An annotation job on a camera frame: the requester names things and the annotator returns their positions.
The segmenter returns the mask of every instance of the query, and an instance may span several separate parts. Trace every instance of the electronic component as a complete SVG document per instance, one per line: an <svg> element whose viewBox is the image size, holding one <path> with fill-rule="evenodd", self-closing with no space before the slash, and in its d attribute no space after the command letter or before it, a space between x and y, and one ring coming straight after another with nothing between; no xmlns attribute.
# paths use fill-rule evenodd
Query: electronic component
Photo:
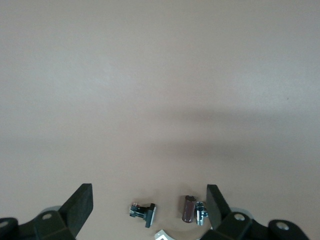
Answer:
<svg viewBox="0 0 320 240"><path fill-rule="evenodd" d="M145 220L145 227L150 228L155 217L156 205L151 203L149 207L139 206L134 203L130 207L130 217L139 217Z"/></svg>
<svg viewBox="0 0 320 240"><path fill-rule="evenodd" d="M197 199L192 195L185 196L184 207L182 213L182 221L185 223L192 223L196 215L196 224L199 226L204 225L204 218L208 217L208 213L205 209L205 205L202 201L197 201Z"/></svg>

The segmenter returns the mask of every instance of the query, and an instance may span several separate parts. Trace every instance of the mounting hole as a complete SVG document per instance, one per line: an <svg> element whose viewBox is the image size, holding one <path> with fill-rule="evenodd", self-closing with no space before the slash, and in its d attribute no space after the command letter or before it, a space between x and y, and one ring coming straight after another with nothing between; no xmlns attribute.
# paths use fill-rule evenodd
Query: mounting hole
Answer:
<svg viewBox="0 0 320 240"><path fill-rule="evenodd" d="M51 217L52 217L52 214L48 213L42 216L42 220L47 220L47 219L50 219Z"/></svg>
<svg viewBox="0 0 320 240"><path fill-rule="evenodd" d="M244 221L246 220L245 216L243 216L242 214L240 213L237 213L234 215L234 218L237 219L238 221Z"/></svg>
<svg viewBox="0 0 320 240"><path fill-rule="evenodd" d="M285 231L289 230L289 226L282 221L278 221L276 223L276 226L281 230L285 230Z"/></svg>
<svg viewBox="0 0 320 240"><path fill-rule="evenodd" d="M3 228L5 226L7 226L9 224L8 221L3 221L3 222L0 222L0 228Z"/></svg>

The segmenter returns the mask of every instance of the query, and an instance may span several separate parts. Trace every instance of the small metal part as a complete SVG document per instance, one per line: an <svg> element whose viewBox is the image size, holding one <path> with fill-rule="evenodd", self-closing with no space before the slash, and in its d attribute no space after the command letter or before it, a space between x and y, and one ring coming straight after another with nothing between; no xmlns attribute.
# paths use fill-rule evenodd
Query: small metal part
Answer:
<svg viewBox="0 0 320 240"><path fill-rule="evenodd" d="M196 201L197 199L192 195L185 196L183 214L182 214L182 220L185 223L189 224L194 221Z"/></svg>
<svg viewBox="0 0 320 240"><path fill-rule="evenodd" d="M237 219L238 221L244 221L244 220L246 220L245 216L243 216L243 215L240 214L240 213L236 213L236 214L234 215L234 218Z"/></svg>
<svg viewBox="0 0 320 240"><path fill-rule="evenodd" d="M139 217L145 220L145 227L150 228L155 217L156 205L151 203L149 207L140 206L133 203L129 209L130 217Z"/></svg>
<svg viewBox="0 0 320 240"><path fill-rule="evenodd" d="M281 230L285 230L285 231L289 230L289 226L282 221L278 221L276 223L276 226Z"/></svg>
<svg viewBox="0 0 320 240"><path fill-rule="evenodd" d="M195 211L196 211L196 224L199 226L204 225L204 218L208 217L208 213L205 209L205 205L202 201L197 201L195 204Z"/></svg>
<svg viewBox="0 0 320 240"><path fill-rule="evenodd" d="M52 217L52 215L50 213L48 213L48 214L42 216L42 220L47 220L51 217Z"/></svg>

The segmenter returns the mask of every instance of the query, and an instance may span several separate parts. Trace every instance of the brown cylindrical object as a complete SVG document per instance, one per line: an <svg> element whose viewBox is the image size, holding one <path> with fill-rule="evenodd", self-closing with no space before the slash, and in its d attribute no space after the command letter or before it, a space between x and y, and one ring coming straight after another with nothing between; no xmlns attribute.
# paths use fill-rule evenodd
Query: brown cylindrical object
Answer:
<svg viewBox="0 0 320 240"><path fill-rule="evenodd" d="M185 196L182 220L188 224L194 220L196 202L197 200L194 196Z"/></svg>

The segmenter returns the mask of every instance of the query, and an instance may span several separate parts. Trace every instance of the metal bolt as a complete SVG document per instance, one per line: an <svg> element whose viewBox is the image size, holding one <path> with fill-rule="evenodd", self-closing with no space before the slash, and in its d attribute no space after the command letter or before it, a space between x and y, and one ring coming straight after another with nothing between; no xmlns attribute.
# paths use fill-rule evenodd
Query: metal bolt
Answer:
<svg viewBox="0 0 320 240"><path fill-rule="evenodd" d="M284 222L282 222L282 221L278 221L276 223L276 226L278 228L280 228L281 230L285 230L285 231L289 230L289 226L287 224L285 224Z"/></svg>
<svg viewBox="0 0 320 240"><path fill-rule="evenodd" d="M3 228L8 225L8 221L0 222L0 228Z"/></svg>
<svg viewBox="0 0 320 240"><path fill-rule="evenodd" d="M48 214L42 216L42 220L47 220L47 219L50 219L51 217L52 217L52 215L50 213L48 213Z"/></svg>
<svg viewBox="0 0 320 240"><path fill-rule="evenodd" d="M240 214L240 213L236 213L236 214L234 215L234 218L237 219L238 221L244 221L244 220L246 220L245 216L243 216L243 215Z"/></svg>

